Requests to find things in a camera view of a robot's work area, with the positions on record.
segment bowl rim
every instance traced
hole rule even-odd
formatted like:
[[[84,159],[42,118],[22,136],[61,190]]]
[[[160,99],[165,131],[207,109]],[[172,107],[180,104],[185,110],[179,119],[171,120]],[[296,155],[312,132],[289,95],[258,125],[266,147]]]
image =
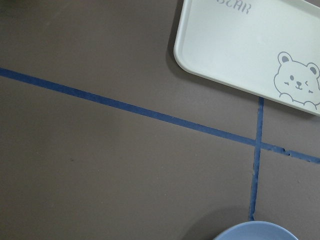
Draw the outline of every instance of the bowl rim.
[[[222,238],[224,235],[232,232],[235,229],[238,229],[238,228],[241,228],[241,227],[247,226],[247,225],[269,225],[269,226],[275,227],[277,229],[280,229],[280,230],[288,233],[292,237],[293,240],[298,240],[298,238],[295,235],[293,235],[290,231],[288,231],[287,229],[285,229],[282,226],[279,226],[275,223],[267,222],[267,221],[247,221],[247,222],[237,224],[237,225],[232,226],[232,227],[228,228],[227,230],[223,231],[218,236],[216,236],[213,240],[220,240],[220,238]]]

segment blue bowl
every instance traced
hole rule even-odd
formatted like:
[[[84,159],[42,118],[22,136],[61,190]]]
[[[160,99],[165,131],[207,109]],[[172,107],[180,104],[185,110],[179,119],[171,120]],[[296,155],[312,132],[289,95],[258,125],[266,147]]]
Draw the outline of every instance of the blue bowl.
[[[298,240],[298,238],[276,224],[249,221],[225,230],[214,240]]]

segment floor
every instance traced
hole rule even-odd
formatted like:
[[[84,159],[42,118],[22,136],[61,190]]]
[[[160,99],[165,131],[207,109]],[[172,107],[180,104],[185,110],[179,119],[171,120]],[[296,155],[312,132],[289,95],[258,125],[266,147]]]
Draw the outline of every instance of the floor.
[[[182,4],[0,0],[0,239],[317,239],[320,118],[183,71]]]

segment bear ear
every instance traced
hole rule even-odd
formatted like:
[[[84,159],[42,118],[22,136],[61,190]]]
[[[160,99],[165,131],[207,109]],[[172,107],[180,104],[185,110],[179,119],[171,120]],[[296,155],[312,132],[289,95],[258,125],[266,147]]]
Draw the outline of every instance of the bear ear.
[[[287,62],[292,62],[293,60],[289,53],[282,51],[278,55],[278,61],[282,65]]]
[[[320,70],[317,65],[310,62],[306,67],[310,69],[310,71],[316,76],[316,78],[320,77]]]

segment cartoon bear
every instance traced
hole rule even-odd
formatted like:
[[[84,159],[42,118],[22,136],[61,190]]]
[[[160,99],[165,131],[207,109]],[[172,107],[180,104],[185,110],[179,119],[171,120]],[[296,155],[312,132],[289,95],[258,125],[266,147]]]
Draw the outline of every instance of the cartoon bear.
[[[320,104],[319,76],[317,65],[310,62],[304,65],[294,61],[289,53],[283,51],[278,55],[280,67],[274,76],[274,86],[281,97],[289,96],[292,102],[303,105],[312,104],[315,109]]]

